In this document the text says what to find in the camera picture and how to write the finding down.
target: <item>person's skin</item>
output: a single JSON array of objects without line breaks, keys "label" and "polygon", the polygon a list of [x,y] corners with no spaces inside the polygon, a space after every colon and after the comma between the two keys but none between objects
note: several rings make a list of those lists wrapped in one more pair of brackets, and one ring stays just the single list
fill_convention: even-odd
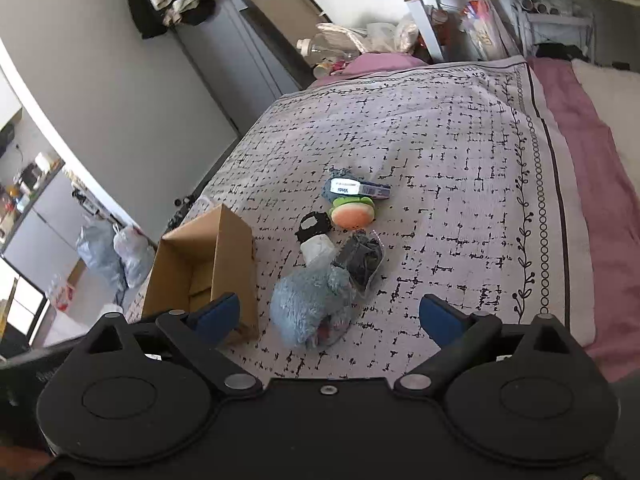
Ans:
[{"label": "person's skin", "polygon": [[0,480],[30,478],[52,460],[47,453],[17,446],[0,446]]}]

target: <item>bedspread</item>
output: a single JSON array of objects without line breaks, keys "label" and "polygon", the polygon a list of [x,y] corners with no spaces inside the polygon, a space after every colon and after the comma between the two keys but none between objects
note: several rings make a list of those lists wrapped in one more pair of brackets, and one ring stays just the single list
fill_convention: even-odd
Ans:
[{"label": "bedspread", "polygon": [[[325,351],[284,348],[277,279],[303,265],[300,219],[328,210],[328,169],[390,184],[371,225],[386,245],[370,295]],[[223,202],[253,229],[261,338],[225,349],[271,376],[394,379],[438,348],[420,330],[433,293],[463,312],[527,323],[551,312],[593,340],[588,236],[574,169],[521,57],[379,73],[283,96],[247,133],[186,220]],[[347,232],[331,232],[340,244]],[[127,314],[140,317],[142,296]]]}]

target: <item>blue gripper pad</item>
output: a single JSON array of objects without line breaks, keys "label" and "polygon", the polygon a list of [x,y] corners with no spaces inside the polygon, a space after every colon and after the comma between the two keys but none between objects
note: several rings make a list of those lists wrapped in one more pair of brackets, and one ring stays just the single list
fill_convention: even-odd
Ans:
[{"label": "blue gripper pad", "polygon": [[213,346],[220,343],[240,321],[240,301],[235,294],[223,294],[197,312],[189,314],[187,325]]},{"label": "blue gripper pad", "polygon": [[420,300],[420,326],[442,348],[465,333],[469,316],[433,294]]}]

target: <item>large plastic bottle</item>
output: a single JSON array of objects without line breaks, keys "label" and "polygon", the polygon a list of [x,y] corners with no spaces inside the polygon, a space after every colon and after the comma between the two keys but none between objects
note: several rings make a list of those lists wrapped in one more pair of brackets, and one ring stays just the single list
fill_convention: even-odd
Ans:
[{"label": "large plastic bottle", "polygon": [[312,65],[320,64],[323,61],[336,62],[339,59],[351,61],[360,55],[357,50],[344,51],[331,46],[322,34],[316,34],[311,39],[298,40],[296,46],[300,54]]}]

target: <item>window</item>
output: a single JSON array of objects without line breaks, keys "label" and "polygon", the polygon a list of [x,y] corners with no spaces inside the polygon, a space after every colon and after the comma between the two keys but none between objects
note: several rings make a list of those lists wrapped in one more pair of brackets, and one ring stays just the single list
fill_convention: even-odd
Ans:
[{"label": "window", "polygon": [[14,301],[9,309],[7,322],[25,336],[30,337],[44,306],[44,294],[24,279],[6,261],[0,258],[0,300],[7,300],[18,278]]}]

